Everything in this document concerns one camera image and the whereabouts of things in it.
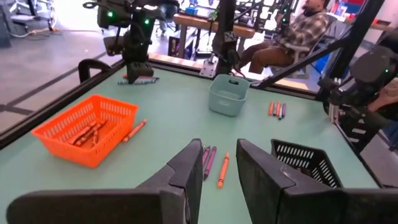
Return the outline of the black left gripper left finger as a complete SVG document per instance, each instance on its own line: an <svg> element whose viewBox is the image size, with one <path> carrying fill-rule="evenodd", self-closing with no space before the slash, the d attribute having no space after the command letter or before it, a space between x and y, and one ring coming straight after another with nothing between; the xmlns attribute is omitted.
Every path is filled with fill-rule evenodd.
<svg viewBox="0 0 398 224"><path fill-rule="evenodd" d="M14 199L8 224L198 224L203 148L192 139L133 189L41 190Z"/></svg>

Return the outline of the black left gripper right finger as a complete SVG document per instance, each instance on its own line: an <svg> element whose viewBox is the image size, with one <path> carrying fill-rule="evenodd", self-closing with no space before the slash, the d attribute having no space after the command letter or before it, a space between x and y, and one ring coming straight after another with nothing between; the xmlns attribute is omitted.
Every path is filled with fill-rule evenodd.
<svg viewBox="0 0 398 224"><path fill-rule="evenodd" d="M246 139L236 160L252 224L398 224L398 189L333 189Z"/></svg>

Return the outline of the teal table mat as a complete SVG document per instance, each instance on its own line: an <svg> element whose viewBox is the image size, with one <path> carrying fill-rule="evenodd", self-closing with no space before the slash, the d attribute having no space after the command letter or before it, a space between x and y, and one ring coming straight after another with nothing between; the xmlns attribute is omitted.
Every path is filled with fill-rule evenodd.
<svg viewBox="0 0 398 224"><path fill-rule="evenodd" d="M91 90L139 107L136 121L147 124L127 143L119 144L97 167L90 169L50 155L41 142L26 134L0 151L0 224L16 197L45 189L133 188L161 169L192 139L216 146L209 178L203 183L199 224L250 224L236 167L236 141L244 138L265 151L279 139L324 150L342 184L374 188L368 174L333 126L320 102L251 89L239 116L228 117L208 108L210 81L156 70L159 81L119 86L116 72ZM285 118L269 116L270 102L286 104ZM229 165L224 185L217 183L224 157Z"/></svg>

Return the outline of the black plastic basket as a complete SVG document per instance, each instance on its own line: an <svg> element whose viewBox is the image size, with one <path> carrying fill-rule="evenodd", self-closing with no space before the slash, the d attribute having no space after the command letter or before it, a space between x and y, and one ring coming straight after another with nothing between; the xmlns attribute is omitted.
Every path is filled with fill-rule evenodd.
<svg viewBox="0 0 398 224"><path fill-rule="evenodd" d="M343 186L325 151L278 139L271 145L272 155L281 162L331 188Z"/></svg>

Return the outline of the black curved clamp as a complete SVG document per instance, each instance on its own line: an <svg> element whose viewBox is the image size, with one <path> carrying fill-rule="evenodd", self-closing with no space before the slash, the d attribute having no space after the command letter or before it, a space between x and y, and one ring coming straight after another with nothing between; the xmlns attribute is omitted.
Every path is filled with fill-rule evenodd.
<svg viewBox="0 0 398 224"><path fill-rule="evenodd" d="M101 72L107 72L111 69L108 64L93 58L86 58L78 64L78 75L80 83L83 83L91 78L91 69L101 70Z"/></svg>

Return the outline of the wooden desk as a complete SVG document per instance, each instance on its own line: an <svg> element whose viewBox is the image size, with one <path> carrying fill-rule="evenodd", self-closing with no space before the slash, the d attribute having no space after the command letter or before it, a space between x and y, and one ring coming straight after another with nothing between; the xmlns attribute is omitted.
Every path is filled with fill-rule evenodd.
<svg viewBox="0 0 398 224"><path fill-rule="evenodd" d="M180 25L180 47L178 49L177 57L183 58L186 38L187 38L187 28L195 27L198 29L206 29L211 31L217 31L218 22L213 24L213 27L210 29L210 22L206 19L200 19L194 16L186 16L183 14L175 14L173 20L176 24ZM233 32L240 38L237 52L239 55L242 54L244 50L244 42L246 39L253 38L255 34L255 30L248 27L243 27L239 25L234 25Z"/></svg>

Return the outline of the teal plastic bin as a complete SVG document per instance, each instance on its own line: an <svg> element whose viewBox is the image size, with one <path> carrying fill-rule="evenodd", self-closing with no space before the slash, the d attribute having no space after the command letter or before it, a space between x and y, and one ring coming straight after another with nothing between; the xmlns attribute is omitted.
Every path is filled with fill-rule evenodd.
<svg viewBox="0 0 398 224"><path fill-rule="evenodd" d="M218 75L209 87L209 109L230 117L240 114L250 82L239 77Z"/></svg>

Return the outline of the orange plastic basket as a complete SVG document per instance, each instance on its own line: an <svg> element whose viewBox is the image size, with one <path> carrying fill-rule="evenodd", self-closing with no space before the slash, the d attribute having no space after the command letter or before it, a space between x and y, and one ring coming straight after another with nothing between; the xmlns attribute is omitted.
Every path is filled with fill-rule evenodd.
<svg viewBox="0 0 398 224"><path fill-rule="evenodd" d="M139 107L101 95L91 95L32 130L51 154L90 168L97 167L130 132ZM81 146L68 143L93 121L106 120L99 129L98 143L93 136Z"/></svg>

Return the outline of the grey office chair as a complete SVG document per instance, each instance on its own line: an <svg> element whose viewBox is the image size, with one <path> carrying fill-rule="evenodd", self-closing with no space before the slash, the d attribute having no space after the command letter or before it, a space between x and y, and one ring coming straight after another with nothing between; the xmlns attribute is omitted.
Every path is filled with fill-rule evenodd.
<svg viewBox="0 0 398 224"><path fill-rule="evenodd" d="M7 0L10 31L19 36L30 32L30 26L45 26L53 30L57 23L54 0Z"/></svg>

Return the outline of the person's hand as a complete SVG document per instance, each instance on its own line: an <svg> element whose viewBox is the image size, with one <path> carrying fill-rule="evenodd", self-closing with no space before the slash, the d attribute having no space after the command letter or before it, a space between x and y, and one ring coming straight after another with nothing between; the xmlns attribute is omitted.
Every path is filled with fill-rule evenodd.
<svg viewBox="0 0 398 224"><path fill-rule="evenodd" d="M376 100L368 105L370 111L377 111L383 106L398 102L398 83L389 83L380 90Z"/></svg>

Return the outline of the person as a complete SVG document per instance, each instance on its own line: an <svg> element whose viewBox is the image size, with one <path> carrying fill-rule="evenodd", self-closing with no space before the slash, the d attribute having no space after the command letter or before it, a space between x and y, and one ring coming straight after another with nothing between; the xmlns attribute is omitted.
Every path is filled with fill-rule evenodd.
<svg viewBox="0 0 398 224"><path fill-rule="evenodd" d="M265 40L248 47L242 54L236 69L250 64L251 73L261 74L268 66L287 67L294 63L295 53L285 45L313 48L326 32L330 0L306 0L303 12L292 21L285 31L273 40Z"/></svg>

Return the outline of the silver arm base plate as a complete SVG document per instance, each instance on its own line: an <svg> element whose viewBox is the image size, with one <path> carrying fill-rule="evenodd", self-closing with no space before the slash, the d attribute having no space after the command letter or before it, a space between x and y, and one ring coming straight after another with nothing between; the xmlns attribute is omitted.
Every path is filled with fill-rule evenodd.
<svg viewBox="0 0 398 224"><path fill-rule="evenodd" d="M216 74L217 63L218 57L215 54L211 54L211 56L204 61L199 75L201 77L214 78Z"/></svg>

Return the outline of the silver aluminium rail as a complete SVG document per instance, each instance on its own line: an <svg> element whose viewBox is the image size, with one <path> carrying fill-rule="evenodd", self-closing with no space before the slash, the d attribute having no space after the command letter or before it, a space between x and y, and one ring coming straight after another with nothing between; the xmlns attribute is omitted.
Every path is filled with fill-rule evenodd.
<svg viewBox="0 0 398 224"><path fill-rule="evenodd" d="M333 124L338 124L339 115L340 115L340 107L338 105L329 104L329 112L328 112L330 121Z"/></svg>

